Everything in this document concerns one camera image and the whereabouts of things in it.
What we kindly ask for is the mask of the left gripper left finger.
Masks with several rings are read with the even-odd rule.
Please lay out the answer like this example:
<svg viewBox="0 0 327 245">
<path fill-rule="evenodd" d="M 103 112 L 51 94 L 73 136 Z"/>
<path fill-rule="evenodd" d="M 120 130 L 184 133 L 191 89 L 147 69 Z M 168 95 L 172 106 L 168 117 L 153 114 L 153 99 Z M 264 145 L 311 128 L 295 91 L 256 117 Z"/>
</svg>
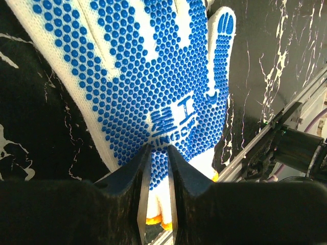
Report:
<svg viewBox="0 0 327 245">
<path fill-rule="evenodd" d="M 1 244 L 143 244 L 151 146 L 92 184 L 2 181 Z"/>
</svg>

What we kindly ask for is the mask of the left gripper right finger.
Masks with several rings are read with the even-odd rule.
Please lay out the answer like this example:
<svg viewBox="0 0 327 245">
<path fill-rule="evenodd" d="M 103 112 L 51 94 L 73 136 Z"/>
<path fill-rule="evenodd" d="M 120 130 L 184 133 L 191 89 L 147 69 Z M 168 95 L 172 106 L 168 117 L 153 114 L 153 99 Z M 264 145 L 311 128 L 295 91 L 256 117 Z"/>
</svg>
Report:
<svg viewBox="0 0 327 245">
<path fill-rule="evenodd" d="M 215 183 L 168 148 L 175 244 L 326 244 L 326 187 Z"/>
</svg>

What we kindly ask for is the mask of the blue dotted glove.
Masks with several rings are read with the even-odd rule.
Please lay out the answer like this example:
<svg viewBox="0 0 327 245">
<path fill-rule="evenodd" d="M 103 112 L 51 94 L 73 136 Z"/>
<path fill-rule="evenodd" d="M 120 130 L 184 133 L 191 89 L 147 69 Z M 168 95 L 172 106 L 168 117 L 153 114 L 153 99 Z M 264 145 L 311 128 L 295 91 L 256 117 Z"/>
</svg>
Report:
<svg viewBox="0 0 327 245">
<path fill-rule="evenodd" d="M 146 223 L 172 229 L 168 146 L 216 181 L 236 16 L 204 1 L 8 1 L 111 172 L 152 147 Z"/>
</svg>

